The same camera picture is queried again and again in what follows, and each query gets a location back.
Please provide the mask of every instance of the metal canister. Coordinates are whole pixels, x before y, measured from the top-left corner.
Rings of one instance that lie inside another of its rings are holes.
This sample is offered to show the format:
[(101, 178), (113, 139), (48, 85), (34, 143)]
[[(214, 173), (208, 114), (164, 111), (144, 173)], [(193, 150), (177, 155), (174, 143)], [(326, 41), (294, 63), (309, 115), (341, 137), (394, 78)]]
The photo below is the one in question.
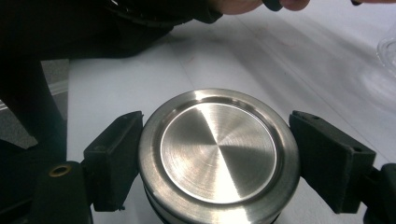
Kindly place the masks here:
[(167, 223), (271, 223), (299, 167), (286, 122), (236, 91), (183, 93), (154, 112), (140, 139), (148, 199)]

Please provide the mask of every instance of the person's arm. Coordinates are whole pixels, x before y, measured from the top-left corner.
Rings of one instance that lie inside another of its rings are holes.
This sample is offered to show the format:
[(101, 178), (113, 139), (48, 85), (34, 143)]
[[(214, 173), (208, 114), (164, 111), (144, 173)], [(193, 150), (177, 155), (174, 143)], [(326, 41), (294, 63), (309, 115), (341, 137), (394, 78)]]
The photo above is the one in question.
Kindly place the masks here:
[[(262, 0), (208, 0), (209, 5), (223, 14), (242, 14), (262, 4)], [(396, 0), (355, 0), (360, 3), (396, 3)], [(280, 5), (292, 11), (304, 9), (309, 0), (279, 0)]]
[(179, 18), (189, 18), (205, 23), (215, 22), (222, 13), (215, 10), (209, 0), (127, 0), (143, 11)]

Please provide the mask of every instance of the metal rim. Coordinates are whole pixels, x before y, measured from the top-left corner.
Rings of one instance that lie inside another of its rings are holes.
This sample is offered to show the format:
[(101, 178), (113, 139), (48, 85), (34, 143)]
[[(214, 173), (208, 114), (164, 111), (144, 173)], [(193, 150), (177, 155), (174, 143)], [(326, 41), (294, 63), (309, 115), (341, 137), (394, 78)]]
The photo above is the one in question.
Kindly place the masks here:
[[(191, 195), (180, 186), (182, 182), (177, 183), (169, 175), (169, 169), (176, 168), (166, 167), (163, 161), (161, 141), (166, 128), (177, 116), (202, 104), (229, 105), (246, 111), (271, 135), (276, 149), (275, 169), (268, 175), (268, 181), (240, 199), (210, 201)], [(268, 105), (251, 96), (214, 89), (183, 93), (154, 112), (140, 139), (139, 166), (150, 199), (180, 222), (194, 223), (270, 223), (290, 200), (300, 176), (297, 146), (285, 121)]]
[(62, 164), (55, 166), (49, 171), (49, 176), (59, 177), (68, 174), (72, 170), (72, 166), (69, 164)]

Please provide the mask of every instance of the gray floor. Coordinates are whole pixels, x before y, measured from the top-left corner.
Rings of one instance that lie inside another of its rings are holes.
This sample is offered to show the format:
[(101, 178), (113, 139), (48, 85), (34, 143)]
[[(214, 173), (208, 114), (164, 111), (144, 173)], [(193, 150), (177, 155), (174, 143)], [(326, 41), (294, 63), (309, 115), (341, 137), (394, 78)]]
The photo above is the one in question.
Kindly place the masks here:
[[(67, 60), (45, 61), (42, 62), (42, 66), (49, 85), (67, 80)], [(67, 91), (57, 92), (53, 98), (64, 119), (67, 119)], [(36, 143), (9, 109), (0, 110), (0, 127), (0, 139), (2, 140), (24, 148)]]

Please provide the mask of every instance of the circular lid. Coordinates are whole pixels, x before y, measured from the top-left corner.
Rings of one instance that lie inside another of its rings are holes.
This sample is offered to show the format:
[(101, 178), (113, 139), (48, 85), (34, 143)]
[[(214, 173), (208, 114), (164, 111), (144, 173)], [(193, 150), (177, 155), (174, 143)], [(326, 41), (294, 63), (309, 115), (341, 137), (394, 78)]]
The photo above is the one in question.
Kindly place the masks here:
[(272, 220), (299, 179), (286, 123), (236, 91), (191, 91), (162, 105), (142, 133), (139, 161), (151, 198), (186, 222)]

